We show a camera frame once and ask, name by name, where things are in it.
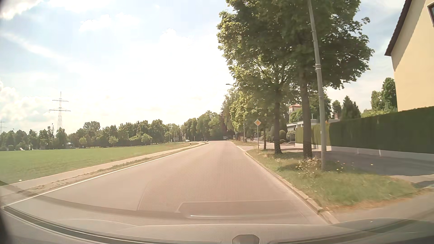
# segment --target curb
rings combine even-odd
[[[245,152],[247,156],[252,158],[256,163],[258,163],[262,168],[266,169],[270,174],[272,174],[275,178],[277,178],[280,182],[282,182],[286,187],[288,187],[292,192],[294,192],[300,199],[302,199],[314,212],[316,212],[319,216],[321,216],[327,223],[329,224],[337,224],[340,223],[329,211],[324,210],[320,207],[312,198],[306,195],[304,192],[295,188],[291,183],[282,178],[282,176],[273,172],[269,168],[265,167],[262,163],[256,160],[252,155]]]

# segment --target yellow diamond sign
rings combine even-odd
[[[255,123],[256,126],[259,126],[259,125],[261,124],[261,121],[259,121],[259,120],[257,119],[257,120],[255,120],[254,123]]]

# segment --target road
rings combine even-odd
[[[98,231],[149,224],[326,224],[228,141],[210,142],[10,207]]]

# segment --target hedge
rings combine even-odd
[[[434,107],[427,107],[334,122],[327,128],[327,145],[433,154],[433,121]],[[312,127],[313,144],[321,144],[319,132],[319,125]],[[297,129],[297,143],[302,135],[303,129]]]
[[[329,127],[330,124],[326,124],[325,131],[327,134],[327,145],[330,146],[330,137],[329,137]],[[312,126],[311,133],[311,142],[315,145],[321,145],[321,126],[314,125]],[[296,130],[296,143],[303,143],[303,127],[297,128]]]

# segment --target lamp post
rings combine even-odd
[[[324,109],[324,90],[322,88],[321,58],[319,56],[318,37],[316,35],[315,18],[313,16],[312,1],[307,0],[310,15],[310,26],[312,27],[313,47],[315,50],[315,70],[318,80],[318,100],[319,100],[319,123],[321,125],[321,169],[326,170],[326,112]]]

